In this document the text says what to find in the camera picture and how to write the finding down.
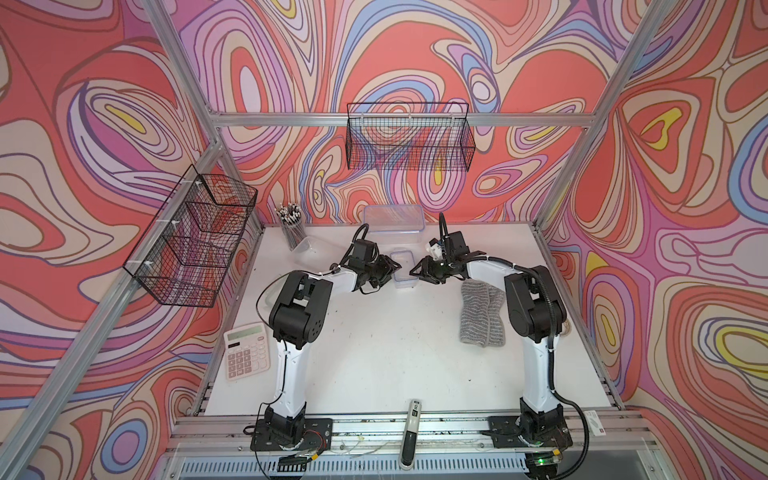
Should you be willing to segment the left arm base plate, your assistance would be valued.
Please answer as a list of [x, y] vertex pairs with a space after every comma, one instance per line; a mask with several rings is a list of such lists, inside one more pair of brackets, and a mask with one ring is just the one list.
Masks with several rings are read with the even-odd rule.
[[315, 417], [284, 427], [261, 419], [244, 427], [243, 433], [250, 438], [254, 452], [324, 451], [332, 444], [333, 420]]

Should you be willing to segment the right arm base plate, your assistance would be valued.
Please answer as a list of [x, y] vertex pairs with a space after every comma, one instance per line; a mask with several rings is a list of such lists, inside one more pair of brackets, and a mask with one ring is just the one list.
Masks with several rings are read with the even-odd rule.
[[558, 415], [491, 416], [481, 434], [490, 437], [495, 448], [565, 450], [573, 446], [565, 419]]

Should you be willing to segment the small clear box blue lid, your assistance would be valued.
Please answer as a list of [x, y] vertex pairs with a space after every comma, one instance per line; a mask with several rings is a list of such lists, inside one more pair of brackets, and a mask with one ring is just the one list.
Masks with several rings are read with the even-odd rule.
[[410, 250], [396, 250], [389, 254], [390, 258], [400, 265], [394, 272], [393, 281], [397, 289], [414, 288], [418, 278], [411, 275], [410, 271], [416, 266], [414, 255]]

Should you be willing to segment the clear lunch box green lid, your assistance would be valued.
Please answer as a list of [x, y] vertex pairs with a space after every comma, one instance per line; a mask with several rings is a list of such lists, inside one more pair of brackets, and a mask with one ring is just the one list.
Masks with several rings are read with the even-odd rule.
[[292, 250], [292, 253], [295, 255], [303, 255], [305, 253], [311, 252], [314, 249], [314, 244], [315, 238], [308, 235], [296, 245], [296, 247]]

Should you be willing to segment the grey striped cloth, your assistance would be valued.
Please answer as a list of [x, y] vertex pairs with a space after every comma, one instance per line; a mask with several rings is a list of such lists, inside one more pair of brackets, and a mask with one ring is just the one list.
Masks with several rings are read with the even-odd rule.
[[488, 283], [469, 279], [463, 282], [461, 295], [460, 341], [482, 348], [503, 347], [506, 335], [500, 313], [505, 293]]

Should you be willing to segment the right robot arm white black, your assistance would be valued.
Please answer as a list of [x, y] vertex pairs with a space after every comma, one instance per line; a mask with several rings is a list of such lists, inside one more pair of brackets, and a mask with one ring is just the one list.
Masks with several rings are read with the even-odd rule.
[[511, 328], [522, 339], [525, 384], [520, 414], [496, 437], [517, 437], [527, 446], [571, 446], [565, 401], [555, 386], [555, 348], [567, 311], [549, 270], [472, 251], [459, 231], [441, 232], [430, 240], [426, 251], [409, 274], [435, 285], [450, 278], [462, 282], [461, 342], [483, 348], [504, 346], [503, 308]]

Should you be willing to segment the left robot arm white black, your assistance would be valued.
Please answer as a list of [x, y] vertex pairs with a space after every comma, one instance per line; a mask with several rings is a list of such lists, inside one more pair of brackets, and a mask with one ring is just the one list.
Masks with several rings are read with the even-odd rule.
[[304, 434], [309, 349], [320, 336], [331, 300], [348, 293], [376, 293], [400, 269], [401, 264], [381, 253], [376, 243], [357, 239], [328, 270], [293, 270], [285, 276], [267, 318], [279, 354], [275, 399], [264, 407], [270, 434], [291, 444]]

